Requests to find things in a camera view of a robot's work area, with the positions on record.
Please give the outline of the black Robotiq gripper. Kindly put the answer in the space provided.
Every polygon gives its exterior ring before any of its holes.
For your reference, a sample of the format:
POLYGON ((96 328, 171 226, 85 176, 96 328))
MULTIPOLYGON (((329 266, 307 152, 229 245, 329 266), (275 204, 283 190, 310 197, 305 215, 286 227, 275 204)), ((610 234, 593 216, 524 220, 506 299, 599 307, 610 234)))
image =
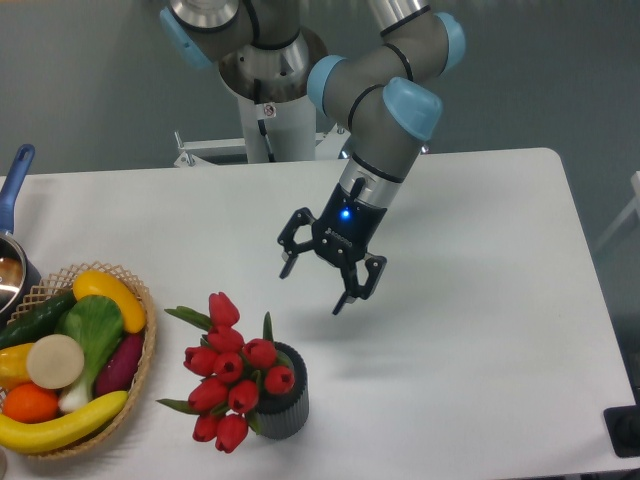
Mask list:
POLYGON ((292 214, 277 238, 284 259, 280 278, 291 273, 301 253, 313 249, 321 258, 339 267, 344 292, 333 308, 333 315, 338 315, 345 304, 356 299, 367 300, 374 293, 387 264, 386 257, 367 253, 368 244, 387 209, 361 201, 359 195, 364 190, 364 182, 355 182, 350 191, 338 184, 319 218, 316 219, 307 207, 302 207, 292 214), (311 226, 312 239, 298 243, 295 235, 304 226, 311 226), (362 259, 367 270, 364 284, 359 283, 357 273, 357 262, 362 259))

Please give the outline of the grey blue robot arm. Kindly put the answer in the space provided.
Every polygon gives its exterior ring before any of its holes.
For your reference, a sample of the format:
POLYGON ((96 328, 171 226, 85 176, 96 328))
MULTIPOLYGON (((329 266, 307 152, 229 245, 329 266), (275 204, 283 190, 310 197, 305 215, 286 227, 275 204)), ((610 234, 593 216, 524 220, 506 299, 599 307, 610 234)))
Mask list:
POLYGON ((386 260, 368 245, 442 112, 425 82, 465 54, 461 25, 426 1, 373 1, 382 44, 357 60, 327 52, 296 1, 171 1, 160 22, 182 58, 216 65, 236 97, 251 163, 311 160, 316 117, 349 133, 323 212, 297 210, 279 235, 287 268, 313 251, 337 268, 342 303, 367 299, 386 260))

